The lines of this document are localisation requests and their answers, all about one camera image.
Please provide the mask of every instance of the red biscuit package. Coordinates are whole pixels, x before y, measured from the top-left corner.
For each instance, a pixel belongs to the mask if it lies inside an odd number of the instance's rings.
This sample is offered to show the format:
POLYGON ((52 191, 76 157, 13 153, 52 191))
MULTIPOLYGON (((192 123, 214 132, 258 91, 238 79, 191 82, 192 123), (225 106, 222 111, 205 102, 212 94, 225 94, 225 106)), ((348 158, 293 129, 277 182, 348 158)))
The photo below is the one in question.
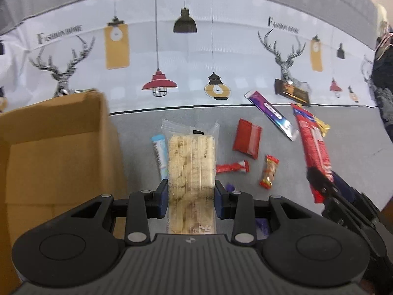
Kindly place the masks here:
MULTIPOLYGON (((291 105, 294 110, 294 116, 299 124, 307 167, 317 167, 329 180, 333 182, 329 155, 314 116, 300 106, 295 104, 291 105)), ((314 195, 315 203, 323 203, 324 197, 312 186, 311 192, 314 195)))
POLYGON ((262 128, 249 121, 240 119, 237 125, 233 150, 258 158, 259 141, 261 140, 262 128))

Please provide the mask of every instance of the purple wrapper piece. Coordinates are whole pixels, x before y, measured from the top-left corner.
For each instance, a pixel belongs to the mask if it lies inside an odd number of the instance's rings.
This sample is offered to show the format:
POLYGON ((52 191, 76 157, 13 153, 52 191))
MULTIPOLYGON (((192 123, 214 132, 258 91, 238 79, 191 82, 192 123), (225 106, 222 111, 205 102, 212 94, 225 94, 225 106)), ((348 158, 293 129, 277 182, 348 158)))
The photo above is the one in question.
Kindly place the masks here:
POLYGON ((225 190, 226 190, 227 192, 233 192, 233 191, 235 190, 235 187, 234 187, 232 184, 228 183, 228 184, 225 186, 225 190))
POLYGON ((255 223, 261 231, 261 234, 258 234, 258 232, 257 232, 257 235, 259 236, 258 239, 268 238, 268 236, 270 234, 269 221, 266 218, 256 218, 255 223))

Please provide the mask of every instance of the gray table surface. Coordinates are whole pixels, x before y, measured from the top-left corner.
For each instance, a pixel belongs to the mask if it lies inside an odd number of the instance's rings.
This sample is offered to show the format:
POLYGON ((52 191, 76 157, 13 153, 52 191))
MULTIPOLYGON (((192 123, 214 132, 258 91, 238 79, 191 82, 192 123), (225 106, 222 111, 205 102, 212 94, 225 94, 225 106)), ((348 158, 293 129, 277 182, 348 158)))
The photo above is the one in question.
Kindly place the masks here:
MULTIPOLYGON (((297 127, 290 106, 277 106, 278 110, 297 127)), ((332 169, 349 185, 365 192, 382 209, 393 195, 393 144, 386 134, 378 109, 367 107, 321 107, 310 111, 331 126, 325 138, 332 169)), ((218 164, 247 159, 250 173, 218 174, 225 186, 228 182, 237 190, 267 200, 271 194, 288 199, 321 213, 323 204, 315 204, 306 179, 303 145, 299 137, 290 141, 256 107, 215 107, 160 110, 119 114, 111 117, 119 131, 125 174, 129 192, 155 190, 160 176, 154 156, 151 137, 161 133, 163 119, 189 126, 220 124, 216 159, 218 164), (262 126, 259 158, 254 160, 232 150, 240 118, 262 126), (259 185, 265 154, 280 160, 273 188, 259 185)), ((152 232, 165 232, 165 220, 149 220, 152 232)), ((231 220, 218 220, 217 232, 230 233, 231 220)))

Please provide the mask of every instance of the cardboard box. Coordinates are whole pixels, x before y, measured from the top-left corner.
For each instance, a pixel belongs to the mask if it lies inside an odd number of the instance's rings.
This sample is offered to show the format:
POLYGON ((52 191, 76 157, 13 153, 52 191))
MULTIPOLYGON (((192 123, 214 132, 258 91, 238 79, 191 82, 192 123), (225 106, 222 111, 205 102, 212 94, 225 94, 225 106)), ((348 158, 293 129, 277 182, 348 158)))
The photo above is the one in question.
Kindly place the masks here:
POLYGON ((103 94, 0 114, 0 294, 19 285, 11 247, 27 230, 102 193, 126 198, 117 130, 103 94))

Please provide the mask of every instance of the black stripe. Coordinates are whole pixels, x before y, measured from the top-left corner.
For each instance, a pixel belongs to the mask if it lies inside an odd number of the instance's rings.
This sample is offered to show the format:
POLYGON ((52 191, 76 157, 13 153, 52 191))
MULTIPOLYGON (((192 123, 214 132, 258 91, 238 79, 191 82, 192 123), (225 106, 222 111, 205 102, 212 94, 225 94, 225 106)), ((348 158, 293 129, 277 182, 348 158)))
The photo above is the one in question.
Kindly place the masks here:
MULTIPOLYGON (((271 104, 274 106, 290 106, 290 104, 287 103, 271 103, 271 104)), ((312 104, 312 105, 326 106, 326 107, 368 107, 368 108, 377 107, 377 106, 368 106, 368 105, 331 105, 331 104, 312 104)), ((119 112, 109 113, 109 115, 112 116, 112 115, 128 114, 128 113, 166 111, 166 110, 175 110, 175 109, 182 109, 182 108, 251 107, 251 106, 254 106, 254 104, 206 104, 206 105, 168 106, 163 108, 143 108, 140 110, 119 111, 119 112)))

